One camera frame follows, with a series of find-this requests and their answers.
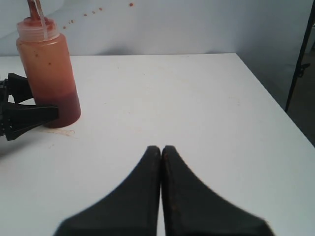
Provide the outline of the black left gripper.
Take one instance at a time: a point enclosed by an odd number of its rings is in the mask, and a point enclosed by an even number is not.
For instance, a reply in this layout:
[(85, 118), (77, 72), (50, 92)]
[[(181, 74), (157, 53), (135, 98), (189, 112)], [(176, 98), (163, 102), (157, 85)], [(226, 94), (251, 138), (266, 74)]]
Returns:
[[(9, 95), (14, 102), (9, 103)], [(59, 118), (59, 110), (51, 105), (18, 104), (33, 98), (26, 77), (9, 73), (0, 82), (0, 136), (13, 141), (24, 133)]]

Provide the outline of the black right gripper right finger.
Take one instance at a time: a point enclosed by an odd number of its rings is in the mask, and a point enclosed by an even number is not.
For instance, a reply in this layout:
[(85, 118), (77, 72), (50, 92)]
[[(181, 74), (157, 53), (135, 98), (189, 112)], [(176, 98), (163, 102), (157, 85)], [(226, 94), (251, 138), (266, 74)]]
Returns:
[(161, 156), (161, 193), (168, 236), (270, 236), (261, 218), (233, 205), (206, 186), (174, 146)]

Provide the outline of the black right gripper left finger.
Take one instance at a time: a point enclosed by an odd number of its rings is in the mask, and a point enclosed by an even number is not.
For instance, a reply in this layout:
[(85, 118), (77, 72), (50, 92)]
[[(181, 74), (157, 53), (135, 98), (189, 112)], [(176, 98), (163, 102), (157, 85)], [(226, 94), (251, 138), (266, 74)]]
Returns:
[(148, 146), (144, 155), (110, 194), (64, 220), (58, 236), (155, 236), (160, 198), (161, 153)]

